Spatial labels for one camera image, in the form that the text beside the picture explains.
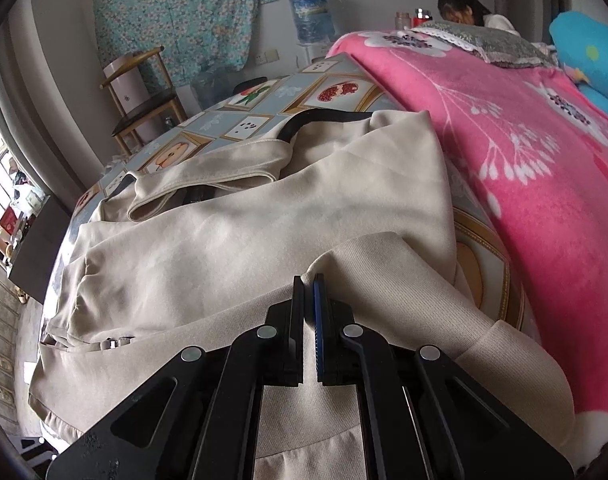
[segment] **tiled floor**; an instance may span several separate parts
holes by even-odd
[[[40,420],[28,406],[28,384],[24,382],[24,363],[37,362],[37,344],[40,339],[42,306],[33,298],[20,316],[15,341],[15,405],[22,436],[40,436]]]

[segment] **woman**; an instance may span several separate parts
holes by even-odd
[[[437,7],[441,17],[448,22],[499,28],[520,36],[508,18],[492,14],[479,0],[438,0]]]

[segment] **metal pivot bolt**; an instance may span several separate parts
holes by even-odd
[[[187,346],[181,351],[181,360],[192,363],[193,361],[197,361],[201,357],[201,354],[201,350],[196,346]]]
[[[420,356],[426,359],[426,361],[436,361],[437,359],[439,359],[440,355],[441,352],[436,346],[427,345],[421,347],[420,349]]]
[[[274,326],[264,325],[257,329],[257,336],[260,339],[272,339],[277,335],[277,329]]]
[[[346,337],[359,337],[364,333],[364,329],[359,325],[346,325],[343,333]]]

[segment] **beige jacket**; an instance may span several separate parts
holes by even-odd
[[[30,387],[46,424],[75,440],[182,348],[230,344],[290,297],[293,275],[309,283],[323,272],[357,322],[395,345],[439,346],[559,447],[574,421],[561,369],[466,297],[428,114],[376,112],[307,124],[291,144],[275,137],[236,144],[229,166],[217,150],[142,176],[116,197],[121,209],[102,206],[105,219],[126,210],[145,221],[82,227],[48,327],[60,344],[40,346]],[[263,150],[252,171],[235,162],[247,150]],[[221,187],[243,190],[160,212],[160,197],[212,180],[204,168],[215,159]],[[120,337],[134,339],[101,349]],[[305,384],[265,393],[256,478],[365,478],[358,424],[354,389],[316,382],[308,328]]]

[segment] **red thermos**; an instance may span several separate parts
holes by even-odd
[[[421,25],[421,23],[432,20],[431,12],[426,9],[415,9],[415,15],[413,16],[413,27]]]

